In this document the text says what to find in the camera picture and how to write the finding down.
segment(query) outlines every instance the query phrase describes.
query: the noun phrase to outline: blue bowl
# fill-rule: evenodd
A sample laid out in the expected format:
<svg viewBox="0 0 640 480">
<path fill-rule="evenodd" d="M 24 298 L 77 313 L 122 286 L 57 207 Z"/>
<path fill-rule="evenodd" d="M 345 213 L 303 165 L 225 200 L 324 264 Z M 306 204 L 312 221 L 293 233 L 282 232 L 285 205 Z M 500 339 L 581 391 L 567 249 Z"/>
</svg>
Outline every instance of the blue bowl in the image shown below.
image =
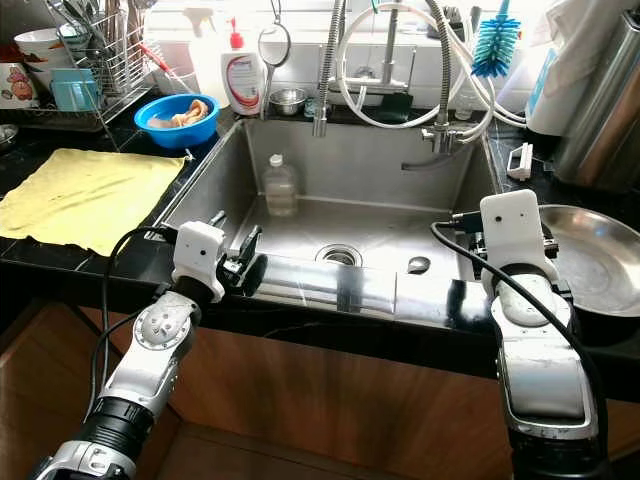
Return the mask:
<svg viewBox="0 0 640 480">
<path fill-rule="evenodd" d="M 171 120 L 176 113 L 185 113 L 195 99 L 203 101 L 209 107 L 209 115 L 199 122 L 176 128 L 155 128 L 148 125 L 152 118 Z M 155 143 L 164 148 L 177 150 L 209 140 L 216 131 L 219 112 L 218 102 L 213 97 L 199 93 L 183 93 L 148 103 L 136 112 L 133 120 L 139 129 L 149 133 Z"/>
</svg>

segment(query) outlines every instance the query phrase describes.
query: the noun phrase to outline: dish towel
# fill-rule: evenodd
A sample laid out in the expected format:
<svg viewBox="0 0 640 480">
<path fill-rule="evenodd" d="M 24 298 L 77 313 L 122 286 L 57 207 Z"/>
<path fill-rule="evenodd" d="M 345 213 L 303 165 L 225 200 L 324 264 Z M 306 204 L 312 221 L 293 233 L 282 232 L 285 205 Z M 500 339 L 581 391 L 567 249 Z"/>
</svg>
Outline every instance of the dish towel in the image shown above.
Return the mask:
<svg viewBox="0 0 640 480">
<path fill-rule="evenodd" d="M 533 45 L 552 41 L 557 57 L 549 67 L 544 93 L 591 75 L 620 15 L 636 7 L 638 0 L 556 0 L 547 8 L 534 35 Z"/>
<path fill-rule="evenodd" d="M 0 236 L 74 244 L 109 256 L 183 164 L 183 158 L 58 149 L 0 202 Z"/>
</svg>

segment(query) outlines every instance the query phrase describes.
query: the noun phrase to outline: dish drying rack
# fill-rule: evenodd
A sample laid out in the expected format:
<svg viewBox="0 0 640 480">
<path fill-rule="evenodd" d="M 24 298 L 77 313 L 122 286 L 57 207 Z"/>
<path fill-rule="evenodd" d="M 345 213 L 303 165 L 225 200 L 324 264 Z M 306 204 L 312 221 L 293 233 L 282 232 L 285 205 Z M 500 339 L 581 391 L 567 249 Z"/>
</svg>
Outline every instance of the dish drying rack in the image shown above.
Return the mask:
<svg viewBox="0 0 640 480">
<path fill-rule="evenodd" d="M 49 2 L 43 1 L 54 17 Z M 91 69 L 93 78 L 102 91 L 102 102 L 96 106 L 96 110 L 61 112 L 52 101 L 39 108 L 0 109 L 0 123 L 76 132 L 98 132 L 104 128 L 110 133 L 107 124 L 151 90 L 153 84 L 146 80 L 153 64 L 140 49 L 144 24 L 127 31 L 126 12 L 118 11 L 102 17 L 92 23 L 106 40 L 106 48 L 102 50 L 92 47 L 91 43 L 87 48 L 74 46 L 68 39 L 65 40 L 60 25 L 57 27 L 58 36 L 73 65 L 76 68 Z M 145 41 L 144 44 L 162 58 L 159 48 L 153 42 Z"/>
</svg>

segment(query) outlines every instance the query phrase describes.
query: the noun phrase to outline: wooden cabinet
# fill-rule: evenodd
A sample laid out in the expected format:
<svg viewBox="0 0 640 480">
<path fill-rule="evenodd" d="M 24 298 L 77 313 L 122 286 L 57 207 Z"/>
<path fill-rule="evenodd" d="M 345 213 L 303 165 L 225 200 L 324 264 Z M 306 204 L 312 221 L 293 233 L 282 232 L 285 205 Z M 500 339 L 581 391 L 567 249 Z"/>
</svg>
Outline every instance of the wooden cabinet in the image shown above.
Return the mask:
<svg viewBox="0 0 640 480">
<path fill-rule="evenodd" d="M 510 478 L 494 380 L 214 330 L 196 338 L 171 397 L 187 422 L 413 478 Z M 114 335 L 120 349 L 130 339 Z M 612 456 L 639 448 L 640 405 L 609 412 Z"/>
<path fill-rule="evenodd" d="M 60 304 L 19 321 L 23 330 L 0 355 L 0 478 L 12 480 L 26 479 L 39 460 L 77 432 L 97 338 Z M 156 477 L 179 425 L 167 409 L 139 459 L 136 478 Z"/>
</svg>

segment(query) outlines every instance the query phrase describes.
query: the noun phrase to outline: sink drain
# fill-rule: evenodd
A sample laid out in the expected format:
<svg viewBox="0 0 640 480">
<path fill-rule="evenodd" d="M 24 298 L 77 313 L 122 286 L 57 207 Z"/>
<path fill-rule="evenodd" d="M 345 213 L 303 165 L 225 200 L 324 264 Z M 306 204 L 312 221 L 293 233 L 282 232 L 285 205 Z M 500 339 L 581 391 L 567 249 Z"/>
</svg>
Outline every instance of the sink drain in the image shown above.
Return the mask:
<svg viewBox="0 0 640 480">
<path fill-rule="evenodd" d="M 350 245 L 334 243 L 320 249 L 316 254 L 316 261 L 339 263 L 350 267 L 362 266 L 362 255 Z"/>
</svg>

